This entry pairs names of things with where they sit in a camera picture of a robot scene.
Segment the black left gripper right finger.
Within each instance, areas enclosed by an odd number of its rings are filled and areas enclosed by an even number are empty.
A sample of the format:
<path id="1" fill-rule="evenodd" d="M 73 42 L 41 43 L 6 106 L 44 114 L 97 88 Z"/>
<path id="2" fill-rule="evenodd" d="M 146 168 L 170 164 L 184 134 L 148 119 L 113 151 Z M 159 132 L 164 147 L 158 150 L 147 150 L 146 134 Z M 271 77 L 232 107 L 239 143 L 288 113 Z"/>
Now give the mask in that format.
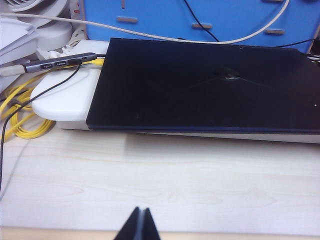
<path id="1" fill-rule="evenodd" d="M 143 239 L 160 240 L 160 235 L 149 208 L 145 209 L 143 220 Z"/>

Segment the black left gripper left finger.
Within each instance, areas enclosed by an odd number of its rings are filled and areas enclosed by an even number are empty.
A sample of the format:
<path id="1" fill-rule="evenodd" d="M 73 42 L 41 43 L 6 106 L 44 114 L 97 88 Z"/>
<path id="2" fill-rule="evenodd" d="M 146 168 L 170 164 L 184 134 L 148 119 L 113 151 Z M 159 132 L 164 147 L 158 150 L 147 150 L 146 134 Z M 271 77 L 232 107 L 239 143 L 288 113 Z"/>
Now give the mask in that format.
<path id="1" fill-rule="evenodd" d="M 141 240 L 144 224 L 144 210 L 136 207 L 122 228 L 119 230 L 114 240 Z"/>

